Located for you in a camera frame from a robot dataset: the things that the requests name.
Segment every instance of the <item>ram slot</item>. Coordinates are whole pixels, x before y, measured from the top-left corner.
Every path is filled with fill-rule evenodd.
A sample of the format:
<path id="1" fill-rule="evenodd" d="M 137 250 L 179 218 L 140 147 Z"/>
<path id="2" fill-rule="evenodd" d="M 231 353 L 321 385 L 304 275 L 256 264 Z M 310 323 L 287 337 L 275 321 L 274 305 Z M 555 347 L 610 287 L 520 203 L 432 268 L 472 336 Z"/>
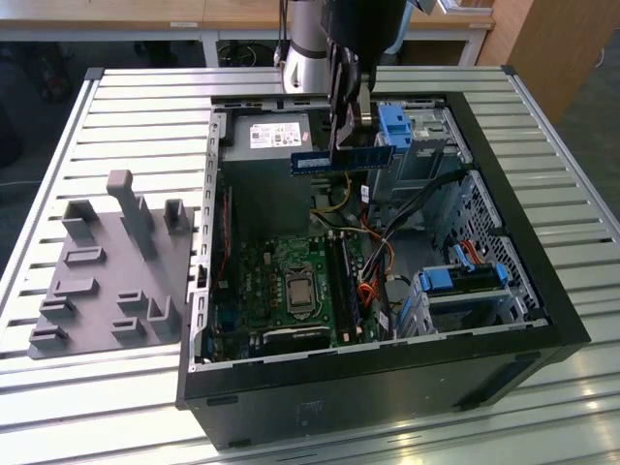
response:
<path id="1" fill-rule="evenodd" d="M 346 250 L 341 237 L 327 235 L 324 243 L 336 333 L 340 342 L 350 343 L 356 336 L 356 322 L 350 304 L 351 270 L 346 261 Z"/>

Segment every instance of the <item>yellow wire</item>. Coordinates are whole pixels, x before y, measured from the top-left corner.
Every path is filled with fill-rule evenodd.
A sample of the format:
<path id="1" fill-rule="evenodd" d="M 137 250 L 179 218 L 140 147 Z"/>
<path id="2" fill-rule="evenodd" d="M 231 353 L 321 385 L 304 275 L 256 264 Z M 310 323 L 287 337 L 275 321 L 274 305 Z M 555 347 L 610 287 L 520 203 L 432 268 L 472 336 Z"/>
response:
<path id="1" fill-rule="evenodd" d="M 349 201 L 349 197 L 351 196 L 351 179 L 349 179 L 349 175 L 346 172 L 345 177 L 347 178 L 347 193 L 345 194 L 345 198 L 334 206 L 328 206 L 326 208 L 312 208 L 310 210 L 311 213 L 329 213 L 330 211 L 336 211 Z"/>

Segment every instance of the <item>power supply label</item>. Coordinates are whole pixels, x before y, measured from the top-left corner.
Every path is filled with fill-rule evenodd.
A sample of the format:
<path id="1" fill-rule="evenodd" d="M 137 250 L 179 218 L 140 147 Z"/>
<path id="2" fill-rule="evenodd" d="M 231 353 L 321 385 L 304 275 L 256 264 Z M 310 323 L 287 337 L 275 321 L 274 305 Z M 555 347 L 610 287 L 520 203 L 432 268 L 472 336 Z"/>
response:
<path id="1" fill-rule="evenodd" d="M 250 148 L 299 147 L 299 123 L 254 124 L 250 127 Z"/>

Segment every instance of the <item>cpu socket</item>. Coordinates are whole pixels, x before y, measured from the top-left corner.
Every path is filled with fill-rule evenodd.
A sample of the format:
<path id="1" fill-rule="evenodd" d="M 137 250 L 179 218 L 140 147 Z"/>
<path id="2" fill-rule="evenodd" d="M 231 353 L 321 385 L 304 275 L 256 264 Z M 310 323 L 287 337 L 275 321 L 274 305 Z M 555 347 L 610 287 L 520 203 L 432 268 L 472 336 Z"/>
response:
<path id="1" fill-rule="evenodd" d="M 314 270 L 311 266 L 287 268 L 284 271 L 287 289 L 287 311 L 298 320 L 306 320 L 316 306 Z"/>

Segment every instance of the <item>wire bundle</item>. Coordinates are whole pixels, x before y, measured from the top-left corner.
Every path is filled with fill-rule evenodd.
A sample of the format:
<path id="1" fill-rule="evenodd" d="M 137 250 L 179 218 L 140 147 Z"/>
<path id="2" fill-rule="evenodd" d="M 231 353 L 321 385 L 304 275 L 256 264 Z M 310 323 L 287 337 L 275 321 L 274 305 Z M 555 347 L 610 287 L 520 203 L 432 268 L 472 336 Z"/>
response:
<path id="1" fill-rule="evenodd" d="M 361 281 L 368 282 L 372 278 L 375 272 L 375 266 L 381 257 L 384 247 L 387 246 L 388 241 L 392 238 L 396 230 L 403 226 L 407 219 L 420 210 L 430 197 L 439 188 L 445 184 L 449 184 L 455 181 L 461 181 L 466 175 L 467 170 L 454 170 L 449 171 L 426 184 L 412 199 L 403 203 L 396 211 L 394 217 L 387 223 L 386 228 L 380 237 L 378 237 L 379 245 L 375 251 L 370 255 L 368 261 L 361 269 Z"/>
<path id="2" fill-rule="evenodd" d="M 482 260 L 479 255 L 478 252 L 476 252 L 476 248 L 474 247 L 474 244 L 471 240 L 461 240 L 460 241 L 461 246 L 467 251 L 467 253 L 469 254 L 469 256 L 472 258 L 472 262 L 474 262 L 474 264 L 483 264 L 484 260 Z"/>
<path id="3" fill-rule="evenodd" d="M 312 208 L 310 213 L 332 213 L 345 206 L 351 197 L 351 178 L 347 172 L 345 172 L 345 179 L 347 180 L 347 191 L 345 192 L 345 198 L 340 203 L 325 208 Z"/>

